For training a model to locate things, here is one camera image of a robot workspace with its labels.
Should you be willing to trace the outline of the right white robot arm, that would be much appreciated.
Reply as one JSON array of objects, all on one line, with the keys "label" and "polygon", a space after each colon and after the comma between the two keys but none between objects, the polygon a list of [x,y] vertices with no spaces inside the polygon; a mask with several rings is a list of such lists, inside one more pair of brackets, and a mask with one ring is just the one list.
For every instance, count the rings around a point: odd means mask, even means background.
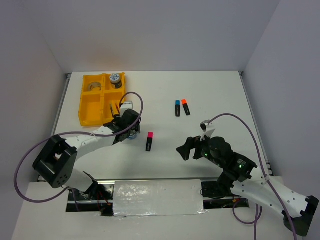
[{"label": "right white robot arm", "polygon": [[263,208],[268,208],[283,217],[283,224],[298,236],[307,236],[319,200],[304,196],[287,188],[269,175],[252,160],[232,150],[222,137],[189,137],[177,152],[187,161],[191,150],[193,159],[205,158],[222,168],[216,184],[202,188],[207,198],[236,195],[248,199]]}]

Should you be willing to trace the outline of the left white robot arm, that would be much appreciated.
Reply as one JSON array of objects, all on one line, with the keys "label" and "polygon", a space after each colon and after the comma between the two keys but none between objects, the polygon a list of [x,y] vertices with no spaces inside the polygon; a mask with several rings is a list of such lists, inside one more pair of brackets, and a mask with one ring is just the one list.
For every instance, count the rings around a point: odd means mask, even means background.
[{"label": "left white robot arm", "polygon": [[99,184],[90,174],[74,169],[76,161],[139,134],[140,122],[139,113],[127,109],[88,135],[67,138],[54,135],[45,144],[32,167],[52,188],[71,187],[91,200],[97,196]]}]

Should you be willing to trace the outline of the clear tape roll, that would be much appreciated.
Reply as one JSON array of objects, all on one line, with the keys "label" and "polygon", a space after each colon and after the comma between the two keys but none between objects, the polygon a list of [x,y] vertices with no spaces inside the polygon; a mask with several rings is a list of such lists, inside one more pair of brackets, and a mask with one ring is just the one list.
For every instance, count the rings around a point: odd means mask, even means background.
[{"label": "clear tape roll", "polygon": [[102,89],[102,84],[100,82],[91,82],[87,86],[87,91],[88,92],[98,92]]}]

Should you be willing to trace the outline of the blue-lidded round jar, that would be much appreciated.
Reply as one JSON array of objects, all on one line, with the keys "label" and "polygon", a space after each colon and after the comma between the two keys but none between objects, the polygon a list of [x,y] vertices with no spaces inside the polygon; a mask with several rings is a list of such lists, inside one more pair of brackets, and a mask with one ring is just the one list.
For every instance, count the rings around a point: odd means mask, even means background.
[{"label": "blue-lidded round jar", "polygon": [[129,139],[129,140],[134,140],[134,139],[137,138],[138,134],[139,134],[139,133],[132,133],[132,134],[128,137],[128,139]]},{"label": "blue-lidded round jar", "polygon": [[109,76],[109,81],[115,89],[120,89],[122,87],[122,78],[119,73],[112,73]]}]

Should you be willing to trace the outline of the blue pen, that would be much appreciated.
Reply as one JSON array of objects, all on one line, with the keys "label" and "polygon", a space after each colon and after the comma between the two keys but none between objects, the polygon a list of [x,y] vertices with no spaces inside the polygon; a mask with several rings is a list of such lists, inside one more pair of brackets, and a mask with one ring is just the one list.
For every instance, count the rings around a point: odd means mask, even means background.
[{"label": "blue pen", "polygon": [[114,117],[113,106],[112,106],[112,104],[111,104],[111,103],[109,104],[109,108],[110,108],[111,116],[112,116],[112,117]]}]

